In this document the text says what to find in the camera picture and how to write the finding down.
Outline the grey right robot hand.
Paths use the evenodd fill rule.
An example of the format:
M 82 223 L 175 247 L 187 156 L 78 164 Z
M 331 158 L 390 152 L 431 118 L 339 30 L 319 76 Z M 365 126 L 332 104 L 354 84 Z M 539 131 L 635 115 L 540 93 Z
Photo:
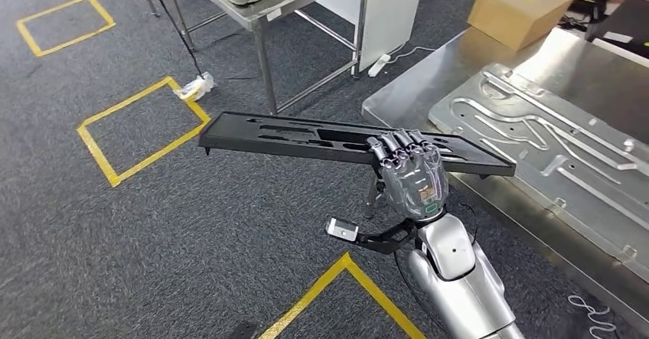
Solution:
M 439 148 L 419 130 L 399 129 L 367 138 L 388 204 L 399 214 L 429 222 L 445 213 L 449 194 Z

